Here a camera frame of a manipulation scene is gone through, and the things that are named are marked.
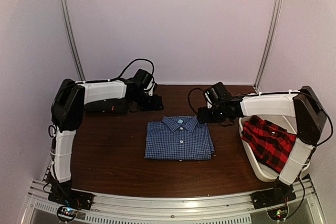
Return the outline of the dark shirt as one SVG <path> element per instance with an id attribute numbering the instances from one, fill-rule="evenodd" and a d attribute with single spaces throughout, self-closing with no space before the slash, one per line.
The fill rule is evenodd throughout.
<path id="1" fill-rule="evenodd" d="M 86 112 L 102 112 L 102 113 L 127 113 L 130 106 L 125 98 L 123 99 L 106 99 L 95 102 L 90 102 L 84 105 Z"/>

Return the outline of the blue plaid long sleeve shirt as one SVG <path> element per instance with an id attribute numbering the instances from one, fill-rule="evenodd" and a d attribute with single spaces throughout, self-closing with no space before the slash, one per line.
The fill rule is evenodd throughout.
<path id="1" fill-rule="evenodd" d="M 165 116 L 147 124 L 146 159 L 207 161 L 214 153 L 208 126 L 196 116 Z"/>

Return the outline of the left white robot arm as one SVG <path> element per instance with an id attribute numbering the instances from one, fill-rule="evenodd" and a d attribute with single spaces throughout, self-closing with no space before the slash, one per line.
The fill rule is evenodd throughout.
<path id="1" fill-rule="evenodd" d="M 133 103 L 140 111 L 160 111 L 163 101 L 154 93 L 156 87 L 153 74 L 143 69 L 128 79 L 63 80 L 51 106 L 51 121 L 56 128 L 50 151 L 53 178 L 59 183 L 71 180 L 72 144 L 85 112 L 126 113 Z"/>

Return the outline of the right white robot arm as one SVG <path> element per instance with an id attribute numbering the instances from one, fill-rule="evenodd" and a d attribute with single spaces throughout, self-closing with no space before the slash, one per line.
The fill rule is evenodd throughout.
<path id="1" fill-rule="evenodd" d="M 207 105 L 197 109 L 198 121 L 233 125 L 237 120 L 255 175 L 263 182 L 280 182 L 269 199 L 281 203 L 289 196 L 288 186 L 308 172 L 328 119 L 312 88 L 232 96 L 219 82 L 203 96 Z"/>

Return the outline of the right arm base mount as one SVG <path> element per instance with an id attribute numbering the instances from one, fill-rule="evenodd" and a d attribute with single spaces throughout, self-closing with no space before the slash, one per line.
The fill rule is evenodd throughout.
<path id="1" fill-rule="evenodd" d="M 256 191 L 251 194 L 254 209 L 266 209 L 272 221 L 284 221 L 289 215 L 288 203 L 295 200 L 293 187 L 274 187 L 267 190 Z"/>

